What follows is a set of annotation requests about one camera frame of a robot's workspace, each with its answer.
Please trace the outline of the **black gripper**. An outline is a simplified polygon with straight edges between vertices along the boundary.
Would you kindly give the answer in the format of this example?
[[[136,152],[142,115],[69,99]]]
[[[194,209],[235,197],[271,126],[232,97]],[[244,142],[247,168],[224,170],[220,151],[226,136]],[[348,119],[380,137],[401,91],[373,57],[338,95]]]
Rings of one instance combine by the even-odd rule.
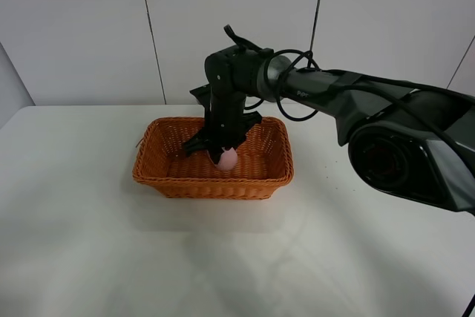
[[[196,151],[207,151],[217,166],[223,150],[236,151],[246,141],[248,131],[262,122],[262,116],[257,111],[245,112],[246,95],[241,92],[220,97],[210,85],[203,85],[190,93],[204,107],[204,124],[184,142],[183,149],[188,157]]]

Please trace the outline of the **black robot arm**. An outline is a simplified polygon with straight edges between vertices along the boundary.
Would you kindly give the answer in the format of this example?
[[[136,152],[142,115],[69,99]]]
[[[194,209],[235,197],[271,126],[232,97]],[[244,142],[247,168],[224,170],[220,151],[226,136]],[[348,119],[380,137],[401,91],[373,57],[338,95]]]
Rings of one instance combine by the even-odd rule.
[[[335,120],[356,174],[386,194],[452,212],[474,212],[474,98],[444,88],[341,70],[310,52],[233,45],[208,56],[207,84],[192,91],[204,126],[184,144],[214,163],[260,122],[247,97],[290,99]]]

